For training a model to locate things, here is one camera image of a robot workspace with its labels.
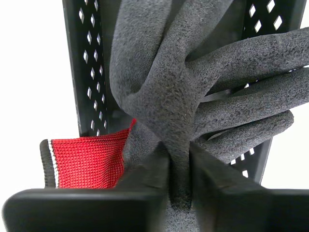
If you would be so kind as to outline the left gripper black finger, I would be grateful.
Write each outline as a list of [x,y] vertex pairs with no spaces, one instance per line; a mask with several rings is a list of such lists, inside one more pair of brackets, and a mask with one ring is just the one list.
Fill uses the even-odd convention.
[[169,155],[155,150],[112,189],[29,189],[3,206],[9,232],[161,232]]
[[190,145],[193,202],[202,232],[307,232],[309,191],[266,189]]

